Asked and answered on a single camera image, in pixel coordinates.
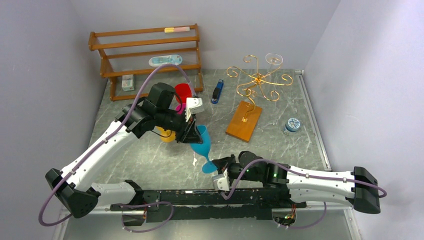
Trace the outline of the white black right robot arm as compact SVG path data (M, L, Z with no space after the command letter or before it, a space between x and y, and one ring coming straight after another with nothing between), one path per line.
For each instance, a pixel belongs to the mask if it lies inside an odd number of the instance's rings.
M361 213L379 214L380 199L387 195L378 180L361 166L341 172L310 170L264 159L250 151L213 159L211 163L218 172L214 188L228 192L226 198L235 193L240 181L251 181L267 189L279 189L274 199L283 208L291 203L331 202Z

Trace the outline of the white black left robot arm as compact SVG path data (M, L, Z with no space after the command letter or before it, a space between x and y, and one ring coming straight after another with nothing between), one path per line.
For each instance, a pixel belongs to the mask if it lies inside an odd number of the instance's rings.
M78 219L95 207L124 204L137 210L143 203L143 190L132 180L121 183L96 183L102 172L116 155L146 132L155 127L175 133L175 140L184 144L201 144L196 114L204 111L201 98L186 98L182 113L170 109L176 96L171 85L160 82L152 86L148 96L125 106L111 122L104 134L80 157L61 170L52 168L45 178L54 195Z

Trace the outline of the clear wine glass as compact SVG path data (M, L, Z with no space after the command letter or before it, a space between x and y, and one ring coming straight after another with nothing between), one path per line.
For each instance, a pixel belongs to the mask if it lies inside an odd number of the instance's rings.
M284 59L281 55L270 52L265 56L265 61L269 64L267 73L272 74L281 68Z

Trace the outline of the pink plastic wine glass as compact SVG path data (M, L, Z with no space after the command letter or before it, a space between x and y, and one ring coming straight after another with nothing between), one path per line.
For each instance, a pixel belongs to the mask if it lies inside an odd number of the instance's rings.
M183 112L185 111L186 108L186 104L182 103L176 106L175 111L177 111L177 114L182 115Z

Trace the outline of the gold wire wine glass rack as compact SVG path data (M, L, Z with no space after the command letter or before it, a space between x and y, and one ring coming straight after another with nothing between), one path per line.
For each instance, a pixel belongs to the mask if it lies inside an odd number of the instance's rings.
M254 55L247 55L243 58L245 63L250 63L253 60L256 62L255 73L247 73L237 66L230 66L226 69L226 74L230 78L237 78L240 73L249 78L249 82L238 84L236 87L236 93L241 97L247 98L248 101L242 100L239 103L227 129L225 130L227 135L246 143L250 141L263 110L255 103L254 98L258 96L255 89L259 89L265 100L269 102L276 102L280 99L280 93L277 90L271 90L269 95L267 95L264 92L263 85L286 87L292 85L294 82L293 78L288 74L281 75L281 79L283 80L282 83L267 80L267 78L271 77L274 72L272 74L260 73L259 60Z

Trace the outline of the yellow plastic wine glass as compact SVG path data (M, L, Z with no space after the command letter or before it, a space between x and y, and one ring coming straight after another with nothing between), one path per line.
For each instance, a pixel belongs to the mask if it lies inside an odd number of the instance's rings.
M162 127L157 126L157 133L160 136L160 139L165 143L170 143L176 139L176 133L172 130L165 130Z

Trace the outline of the blue wine glass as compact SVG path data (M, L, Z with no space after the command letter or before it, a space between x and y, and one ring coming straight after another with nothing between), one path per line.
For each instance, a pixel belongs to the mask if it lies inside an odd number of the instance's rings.
M206 163L202 166L202 172L205 174L211 174L218 169L209 158L211 138L205 125L198 125L197 128L199 130L200 137L202 138L202 143L191 143L190 147L196 154L203 156L206 159Z

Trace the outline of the red plastic wine glass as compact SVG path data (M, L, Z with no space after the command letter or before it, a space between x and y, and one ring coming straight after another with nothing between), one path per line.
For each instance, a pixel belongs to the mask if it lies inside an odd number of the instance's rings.
M187 102L187 98L191 98L193 96L190 86L187 83L179 83L174 87L174 89L178 103L185 104Z

